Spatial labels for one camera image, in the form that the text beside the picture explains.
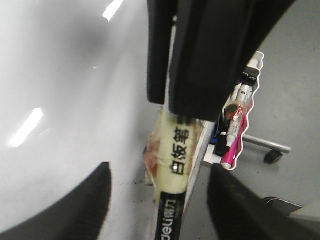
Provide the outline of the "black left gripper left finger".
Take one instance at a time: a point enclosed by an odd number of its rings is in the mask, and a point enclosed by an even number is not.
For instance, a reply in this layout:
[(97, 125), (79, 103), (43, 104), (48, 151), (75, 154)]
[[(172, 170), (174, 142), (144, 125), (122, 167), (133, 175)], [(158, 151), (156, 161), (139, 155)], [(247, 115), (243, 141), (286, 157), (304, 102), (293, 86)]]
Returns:
[(2, 240), (96, 240), (109, 211), (110, 164), (102, 162), (61, 200), (0, 234)]

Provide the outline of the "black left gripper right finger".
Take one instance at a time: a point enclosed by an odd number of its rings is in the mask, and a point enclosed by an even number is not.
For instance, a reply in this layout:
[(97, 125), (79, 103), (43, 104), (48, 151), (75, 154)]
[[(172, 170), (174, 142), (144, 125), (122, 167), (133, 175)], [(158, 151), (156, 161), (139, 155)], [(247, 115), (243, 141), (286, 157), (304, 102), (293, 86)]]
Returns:
[(207, 206), (220, 240), (318, 240), (319, 233), (265, 204), (220, 164), (210, 170)]

